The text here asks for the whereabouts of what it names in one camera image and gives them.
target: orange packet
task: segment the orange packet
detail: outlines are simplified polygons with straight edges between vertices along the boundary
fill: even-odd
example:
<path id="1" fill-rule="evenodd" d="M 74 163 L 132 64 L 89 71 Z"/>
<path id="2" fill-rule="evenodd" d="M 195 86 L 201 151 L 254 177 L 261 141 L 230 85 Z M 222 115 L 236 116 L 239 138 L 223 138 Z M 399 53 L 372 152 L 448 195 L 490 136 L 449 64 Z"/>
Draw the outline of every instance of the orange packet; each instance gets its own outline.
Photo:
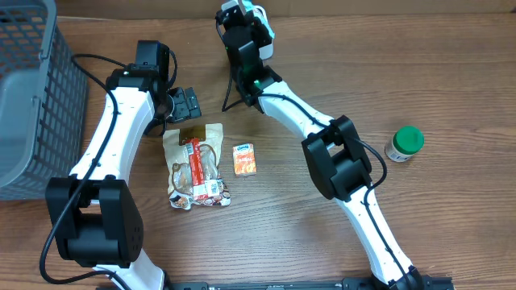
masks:
<path id="1" fill-rule="evenodd" d="M 237 176 L 256 174 L 255 149 L 251 143 L 233 147 L 233 164 Z"/>

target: green cap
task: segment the green cap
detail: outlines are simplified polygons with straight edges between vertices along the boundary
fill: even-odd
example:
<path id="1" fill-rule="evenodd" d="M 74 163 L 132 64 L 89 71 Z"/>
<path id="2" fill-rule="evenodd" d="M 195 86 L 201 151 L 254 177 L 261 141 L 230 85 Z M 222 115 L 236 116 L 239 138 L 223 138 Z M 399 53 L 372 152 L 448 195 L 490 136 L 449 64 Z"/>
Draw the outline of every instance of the green cap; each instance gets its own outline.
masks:
<path id="1" fill-rule="evenodd" d="M 425 136 L 414 126 L 404 126 L 395 134 L 393 144 L 399 152 L 413 155 L 425 144 Z"/>

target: wooden surface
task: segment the wooden surface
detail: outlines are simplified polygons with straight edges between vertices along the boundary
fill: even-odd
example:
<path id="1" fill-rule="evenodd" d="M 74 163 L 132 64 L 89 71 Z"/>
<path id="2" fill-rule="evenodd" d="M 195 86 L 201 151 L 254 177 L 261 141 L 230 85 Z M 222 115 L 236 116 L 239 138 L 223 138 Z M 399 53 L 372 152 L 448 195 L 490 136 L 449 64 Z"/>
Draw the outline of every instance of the wooden surface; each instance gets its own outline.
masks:
<path id="1" fill-rule="evenodd" d="M 457 289 L 514 289 L 516 279 L 516 17 L 513 14 L 273 19 L 270 65 L 314 108 L 351 118 L 383 151 L 404 125 L 426 136 L 407 164 L 388 161 L 378 200 L 404 252 L 421 273 L 453 277 Z M 202 118 L 221 122 L 220 165 L 232 193 L 225 209 L 172 209 L 160 139 L 143 139 L 130 188 L 144 219 L 144 249 L 173 281 L 339 280 L 368 276 L 350 222 L 314 188 L 299 140 L 275 120 L 239 106 L 222 114 L 227 57 L 213 20 L 62 23 L 75 52 L 129 63 L 138 39 L 177 54 L 177 85 L 193 86 Z M 83 62 L 105 79 L 114 68 Z M 85 146 L 104 93 L 91 85 Z M 231 99 L 236 99 L 235 91 Z M 231 147 L 254 143 L 258 174 L 235 178 Z M 377 162 L 372 176 L 380 175 Z M 50 221 L 44 201 L 0 204 L 1 289 L 92 289 L 43 282 L 38 258 Z M 85 271 L 59 258 L 48 270 Z"/>
<path id="2" fill-rule="evenodd" d="M 56 0 L 61 16 L 96 19 L 212 19 L 225 0 Z M 507 13 L 516 0 L 253 0 L 267 15 L 342 16 Z"/>

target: gray plastic crate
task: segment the gray plastic crate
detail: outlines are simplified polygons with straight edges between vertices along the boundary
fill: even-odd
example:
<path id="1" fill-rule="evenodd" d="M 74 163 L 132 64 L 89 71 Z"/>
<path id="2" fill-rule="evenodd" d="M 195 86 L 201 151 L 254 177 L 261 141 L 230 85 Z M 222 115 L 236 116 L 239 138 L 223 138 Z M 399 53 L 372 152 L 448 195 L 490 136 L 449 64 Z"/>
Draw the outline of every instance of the gray plastic crate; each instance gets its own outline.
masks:
<path id="1" fill-rule="evenodd" d="M 81 150 L 86 78 L 52 0 L 0 0 L 0 200 L 44 198 Z"/>

